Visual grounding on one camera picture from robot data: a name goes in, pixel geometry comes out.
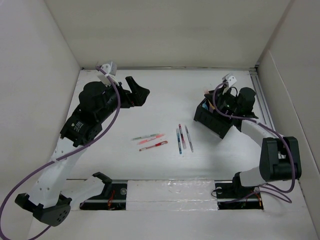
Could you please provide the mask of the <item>purple highlighter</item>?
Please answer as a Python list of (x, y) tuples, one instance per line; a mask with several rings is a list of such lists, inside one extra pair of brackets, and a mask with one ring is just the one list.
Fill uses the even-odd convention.
[(208, 104), (209, 104), (209, 111), (210, 111), (211, 113), (213, 113), (214, 110), (215, 110), (215, 107), (213, 106), (213, 104), (212, 104), (209, 100), (208, 100), (207, 102), (208, 102)]

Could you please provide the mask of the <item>pink gel pen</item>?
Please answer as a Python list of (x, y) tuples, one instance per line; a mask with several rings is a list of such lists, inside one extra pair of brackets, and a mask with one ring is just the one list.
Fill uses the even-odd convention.
[(165, 135), (164, 133), (159, 133), (159, 134), (150, 136), (149, 138), (141, 140), (140, 142), (138, 142), (137, 145), (142, 145), (142, 144), (148, 143), (150, 141), (159, 139), (159, 138), (163, 137), (164, 135)]

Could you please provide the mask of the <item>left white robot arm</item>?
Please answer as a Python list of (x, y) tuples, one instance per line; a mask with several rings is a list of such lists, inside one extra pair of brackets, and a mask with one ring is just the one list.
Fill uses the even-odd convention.
[(79, 104), (65, 122), (52, 155), (53, 163), (46, 167), (28, 193), (20, 193), (15, 203), (31, 212), (39, 222), (51, 227), (60, 225), (75, 205), (98, 196), (107, 198), (112, 191), (112, 179), (96, 172), (78, 186), (63, 190), (72, 168), (85, 152), (84, 146), (100, 135), (102, 123), (118, 107), (141, 107), (150, 90), (139, 86), (133, 77), (125, 78), (129, 90), (122, 85), (106, 86), (101, 81), (87, 83), (80, 92)]

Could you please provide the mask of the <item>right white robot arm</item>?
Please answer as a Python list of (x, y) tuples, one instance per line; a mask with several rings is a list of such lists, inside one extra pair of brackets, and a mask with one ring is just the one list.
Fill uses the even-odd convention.
[(294, 162), (288, 145), (288, 139), (253, 118), (228, 115), (221, 112), (216, 104), (216, 95), (228, 86), (219, 84), (213, 91), (212, 104), (223, 117), (241, 121), (241, 131), (261, 146), (259, 166), (234, 175), (231, 191), (237, 197), (243, 197), (250, 187), (257, 186), (272, 190), (285, 196), (292, 192), (295, 181), (301, 175), (301, 164)]

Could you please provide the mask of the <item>blue gel pen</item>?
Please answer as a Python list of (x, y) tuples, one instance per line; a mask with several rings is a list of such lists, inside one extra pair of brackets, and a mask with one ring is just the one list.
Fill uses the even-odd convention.
[(176, 136), (177, 136), (179, 154), (182, 155), (181, 135), (180, 135), (180, 131), (178, 128), (176, 128)]

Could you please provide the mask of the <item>grey gel pen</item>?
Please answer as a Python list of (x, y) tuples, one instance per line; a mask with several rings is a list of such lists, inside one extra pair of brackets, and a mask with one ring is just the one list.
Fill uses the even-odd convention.
[(190, 132), (189, 132), (188, 127), (186, 125), (184, 127), (185, 127), (185, 132), (186, 132), (186, 135), (187, 135), (187, 140), (188, 140), (188, 143), (189, 143), (190, 150), (193, 153), (194, 152), (194, 148), (193, 148)]

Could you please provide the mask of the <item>black pen holder box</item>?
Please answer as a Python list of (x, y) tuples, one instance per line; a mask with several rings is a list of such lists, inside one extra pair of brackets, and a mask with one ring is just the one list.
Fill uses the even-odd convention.
[(196, 122), (200, 122), (223, 139), (232, 126), (240, 130), (242, 126), (242, 120), (231, 118), (230, 116), (232, 115), (228, 115), (229, 117), (222, 116), (216, 110), (210, 112), (208, 101), (212, 102), (212, 100), (209, 99), (209, 97), (212, 96), (212, 94), (208, 94), (207, 97), (205, 97), (204, 100), (197, 106), (194, 120)]

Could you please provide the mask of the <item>green gel pen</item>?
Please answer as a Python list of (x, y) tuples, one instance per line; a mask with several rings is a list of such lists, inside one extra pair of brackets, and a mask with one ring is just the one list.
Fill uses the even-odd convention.
[(142, 136), (134, 137), (134, 138), (132, 138), (131, 140), (132, 140), (132, 141), (142, 140), (142, 139), (147, 139), (147, 138), (155, 137), (155, 136), (157, 136), (157, 135), (158, 135), (158, 133), (147, 134), (147, 135), (142, 135)]

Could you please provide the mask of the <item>dark red gel pen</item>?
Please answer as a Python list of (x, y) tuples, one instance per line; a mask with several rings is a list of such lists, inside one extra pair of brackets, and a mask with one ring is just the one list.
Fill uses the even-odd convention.
[(182, 125), (181, 124), (178, 124), (178, 129), (179, 129), (179, 133), (180, 133), (180, 137), (181, 137), (182, 147), (185, 150), (187, 148), (187, 146), (186, 146), (186, 142), (185, 142), (185, 138), (184, 138), (184, 135), (183, 135), (183, 130), (182, 130)]

